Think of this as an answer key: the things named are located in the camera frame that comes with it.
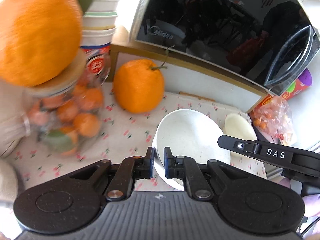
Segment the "plastic bag of oranges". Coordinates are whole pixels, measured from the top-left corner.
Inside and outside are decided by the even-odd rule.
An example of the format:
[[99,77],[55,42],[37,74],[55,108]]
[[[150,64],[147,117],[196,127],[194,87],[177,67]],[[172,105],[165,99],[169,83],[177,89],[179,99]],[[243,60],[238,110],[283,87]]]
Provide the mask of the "plastic bag of oranges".
[[268,96],[249,114],[253,125],[271,137],[286,144],[292,139],[292,111],[287,101],[280,96]]

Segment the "black Midea microwave oven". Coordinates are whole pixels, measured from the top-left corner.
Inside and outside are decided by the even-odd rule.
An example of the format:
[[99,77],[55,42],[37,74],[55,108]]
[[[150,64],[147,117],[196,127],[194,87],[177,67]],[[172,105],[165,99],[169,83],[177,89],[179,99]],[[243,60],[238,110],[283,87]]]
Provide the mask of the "black Midea microwave oven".
[[281,95],[319,52],[299,0],[140,0],[130,37]]

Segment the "white speckled plate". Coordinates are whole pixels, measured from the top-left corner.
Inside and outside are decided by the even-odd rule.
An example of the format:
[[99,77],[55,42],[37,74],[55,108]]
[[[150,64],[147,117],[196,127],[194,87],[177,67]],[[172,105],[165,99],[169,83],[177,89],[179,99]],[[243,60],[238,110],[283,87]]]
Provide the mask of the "white speckled plate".
[[172,155],[193,158],[198,164],[216,159],[231,163],[231,154],[218,146],[222,129],[208,116],[192,109],[178,109],[166,115],[159,123],[152,147],[156,149],[154,167],[159,177],[178,191],[183,190],[180,179],[167,179],[164,169],[164,148],[169,147]]

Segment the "stacked paper cups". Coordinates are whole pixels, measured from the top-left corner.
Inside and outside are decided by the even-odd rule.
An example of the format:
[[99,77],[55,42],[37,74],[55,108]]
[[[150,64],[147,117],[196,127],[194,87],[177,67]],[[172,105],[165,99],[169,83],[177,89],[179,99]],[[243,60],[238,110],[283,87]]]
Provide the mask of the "stacked paper cups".
[[110,68],[110,46],[116,32],[117,0],[93,0],[83,16],[81,49],[87,57],[87,69],[104,81]]

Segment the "glass jar of tangerines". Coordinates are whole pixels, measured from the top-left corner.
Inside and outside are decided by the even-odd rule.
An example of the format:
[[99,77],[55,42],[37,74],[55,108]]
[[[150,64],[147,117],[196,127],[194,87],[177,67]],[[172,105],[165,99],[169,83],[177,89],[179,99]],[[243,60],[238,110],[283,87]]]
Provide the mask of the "glass jar of tangerines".
[[101,131],[101,81],[79,49],[57,77],[23,91],[31,135],[50,154],[70,156],[91,147]]

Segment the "red gift box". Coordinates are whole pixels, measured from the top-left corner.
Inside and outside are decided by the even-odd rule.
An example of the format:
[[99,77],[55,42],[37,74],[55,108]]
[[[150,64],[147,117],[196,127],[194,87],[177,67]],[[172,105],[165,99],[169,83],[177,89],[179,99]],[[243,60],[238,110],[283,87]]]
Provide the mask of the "red gift box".
[[298,95],[300,92],[306,90],[308,87],[312,85],[312,75],[308,68],[302,72],[302,74],[298,77],[298,79],[293,82],[290,87],[281,94],[281,98],[284,100],[289,100],[294,96]]

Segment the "white wood-framed shelf board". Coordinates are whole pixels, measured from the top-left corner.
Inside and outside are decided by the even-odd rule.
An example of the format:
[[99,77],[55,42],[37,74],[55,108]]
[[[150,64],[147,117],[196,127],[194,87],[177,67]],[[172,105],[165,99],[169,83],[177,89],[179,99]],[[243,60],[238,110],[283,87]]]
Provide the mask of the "white wood-framed shelf board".
[[173,51],[166,53],[163,48],[138,42],[113,42],[110,56],[111,77],[124,63],[135,59],[151,59],[157,65],[164,64],[161,70],[167,92],[184,92],[212,99],[216,102],[250,112],[266,96],[267,92],[235,74],[206,62]]

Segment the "cream white bowl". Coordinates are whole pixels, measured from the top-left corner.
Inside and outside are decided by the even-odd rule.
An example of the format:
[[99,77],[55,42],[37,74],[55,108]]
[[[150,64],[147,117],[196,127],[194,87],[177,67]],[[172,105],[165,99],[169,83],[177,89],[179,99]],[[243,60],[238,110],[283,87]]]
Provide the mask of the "cream white bowl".
[[239,114],[228,114],[225,118],[222,131],[225,135],[238,139],[257,140],[256,133],[251,123]]

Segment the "large orange with stem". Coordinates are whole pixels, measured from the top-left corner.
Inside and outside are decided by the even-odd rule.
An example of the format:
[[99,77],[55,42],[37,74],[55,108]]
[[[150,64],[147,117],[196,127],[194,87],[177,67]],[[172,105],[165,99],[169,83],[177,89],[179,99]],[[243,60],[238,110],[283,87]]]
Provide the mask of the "large orange with stem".
[[118,105],[133,114],[156,108],[164,95],[163,68],[149,59],[131,60],[120,66],[113,79]]

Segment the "cherry print white cloth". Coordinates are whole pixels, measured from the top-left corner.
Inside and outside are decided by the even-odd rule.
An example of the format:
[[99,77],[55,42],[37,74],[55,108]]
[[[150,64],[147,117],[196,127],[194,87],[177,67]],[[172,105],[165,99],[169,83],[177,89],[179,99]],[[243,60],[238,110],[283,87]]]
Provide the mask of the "cherry print white cloth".
[[106,107],[102,112],[102,130],[88,150],[65,157],[49,153],[34,139],[28,137],[5,158],[21,176],[22,184],[26,188],[101,159],[110,159],[112,163],[117,164],[126,157],[144,155],[152,145],[158,124],[166,115],[177,109],[199,111],[206,116],[207,124],[216,123],[220,128],[224,127],[225,118],[230,113],[242,116],[248,123],[251,122],[247,114],[235,107],[168,92],[153,111],[131,114],[116,104],[111,84],[103,85],[103,91]]

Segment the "large orange on jar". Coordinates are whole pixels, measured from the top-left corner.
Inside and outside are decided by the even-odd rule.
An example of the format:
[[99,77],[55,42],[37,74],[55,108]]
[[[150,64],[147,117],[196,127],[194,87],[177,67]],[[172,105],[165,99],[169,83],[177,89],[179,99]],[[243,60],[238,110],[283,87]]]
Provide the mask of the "large orange on jar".
[[1,79],[32,87],[58,76],[80,47],[77,0],[1,1]]

